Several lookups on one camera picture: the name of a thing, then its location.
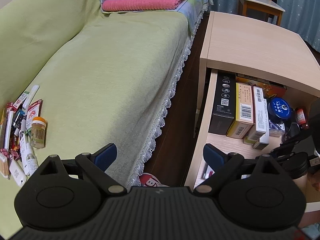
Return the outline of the beige nightstand drawer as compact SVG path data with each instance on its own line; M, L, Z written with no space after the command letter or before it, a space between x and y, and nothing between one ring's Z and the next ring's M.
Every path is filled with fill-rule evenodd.
M237 152L242 154L246 159L253 159L256 156L270 152L272 149L278 147L281 142L280 138L271 137L269 145L262 151L260 151L253 149L252 146L245 145L242 142L242 139L233 139L225 135L208 133L215 96L216 80L217 70L212 69L199 135L197 137L195 151L184 184L185 186L189 186L192 190L194 189L194 187L196 187L204 181L201 178L201 176L204 169L203 148L206 143L214 145L215 147L217 147L225 153ZM311 94L305 93L303 91L289 87L284 96L284 99L289 103L291 107L295 108L298 106L305 106L307 111L309 112L311 104L319 98ZM306 181L305 196L307 201L305 211L319 211L319 192L317 192L311 186L308 180Z

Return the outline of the pile of small clutter items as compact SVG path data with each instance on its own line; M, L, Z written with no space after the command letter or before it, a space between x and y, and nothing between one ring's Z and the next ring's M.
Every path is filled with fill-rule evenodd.
M5 107L1 119L1 175L5 179L13 179L22 187L29 176L23 170L20 154L20 139L23 134L30 143L31 122L40 116L43 100L32 102L39 90L34 85L30 91L24 91L15 102Z

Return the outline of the clear cotton swab box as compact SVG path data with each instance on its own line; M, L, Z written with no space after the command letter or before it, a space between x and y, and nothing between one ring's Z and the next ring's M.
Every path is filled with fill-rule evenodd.
M273 122L269 120L269 136L282 137L285 134L285 125L282 121Z

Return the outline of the small white medicine box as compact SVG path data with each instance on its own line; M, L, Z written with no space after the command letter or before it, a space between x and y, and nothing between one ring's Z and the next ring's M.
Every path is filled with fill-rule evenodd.
M262 114L262 125L264 128L264 134L253 144L253 148L256 150L263 150L269 145L269 122L267 113L267 100L263 100L263 114Z

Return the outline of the brown bottle white cap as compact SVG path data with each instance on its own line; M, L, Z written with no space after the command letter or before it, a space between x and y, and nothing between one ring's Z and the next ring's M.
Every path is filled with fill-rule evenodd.
M295 109L295 115L296 115L296 121L297 124L301 129L308 129L309 124L308 124L308 115L306 113L306 108L303 107L297 107Z

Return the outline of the blue round cream tin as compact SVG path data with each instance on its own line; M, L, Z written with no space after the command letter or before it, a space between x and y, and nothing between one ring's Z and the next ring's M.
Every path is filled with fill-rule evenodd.
M268 117L272 122L287 121L291 118L291 108L282 98L272 98L267 106Z

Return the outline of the orange cap pill bottle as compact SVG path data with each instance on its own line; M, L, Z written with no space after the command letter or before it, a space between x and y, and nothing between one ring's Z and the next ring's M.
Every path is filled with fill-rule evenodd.
M34 148L44 148L47 122L44 118L36 116L31 122L30 144Z

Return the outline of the yellow barcode medicine box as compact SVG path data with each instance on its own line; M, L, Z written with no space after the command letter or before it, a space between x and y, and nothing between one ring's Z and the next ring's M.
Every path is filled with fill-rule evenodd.
M252 88L244 83L236 83L235 119L226 136L242 139L254 124Z

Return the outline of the orange printed box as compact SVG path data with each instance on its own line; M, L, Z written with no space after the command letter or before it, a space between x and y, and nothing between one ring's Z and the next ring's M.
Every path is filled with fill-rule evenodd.
M236 82L245 83L250 86L257 86L263 89L264 98L271 99L274 97L282 98L287 87L285 85L268 81L262 78L236 73Z

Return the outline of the red white shoe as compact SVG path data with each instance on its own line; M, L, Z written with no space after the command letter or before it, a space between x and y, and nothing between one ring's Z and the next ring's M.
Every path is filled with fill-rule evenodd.
M140 184L142 187L167 187L162 184L154 175L150 173L143 173L139 176Z

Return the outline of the black product box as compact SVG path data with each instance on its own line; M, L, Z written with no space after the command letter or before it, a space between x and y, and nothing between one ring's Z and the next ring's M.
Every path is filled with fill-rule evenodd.
M235 90L235 74L218 70L209 133L226 135L235 119Z

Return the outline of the beige wooden nightstand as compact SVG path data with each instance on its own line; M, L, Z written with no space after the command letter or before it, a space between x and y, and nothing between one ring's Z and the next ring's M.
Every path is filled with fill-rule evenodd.
M255 76L319 96L319 64L303 39L253 18L210 12L200 55L198 109L207 68Z

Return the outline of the blue star curtain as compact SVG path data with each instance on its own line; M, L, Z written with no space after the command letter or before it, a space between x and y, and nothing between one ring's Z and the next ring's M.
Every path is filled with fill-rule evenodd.
M212 10L238 13L239 0L213 0ZM319 51L319 0L273 0L283 9L280 26L295 33Z

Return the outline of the wooden chair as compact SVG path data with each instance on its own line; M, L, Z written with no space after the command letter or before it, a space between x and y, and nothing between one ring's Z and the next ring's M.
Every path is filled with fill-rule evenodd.
M239 0L239 12L242 16L247 16L247 9L273 15L276 17L276 25L280 26L285 9L277 5L272 0Z

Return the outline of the pink knitted blanket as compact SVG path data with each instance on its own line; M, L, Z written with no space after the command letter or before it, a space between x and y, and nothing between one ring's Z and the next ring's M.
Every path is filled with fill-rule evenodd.
M105 0L101 8L106 12L174 10L182 0Z

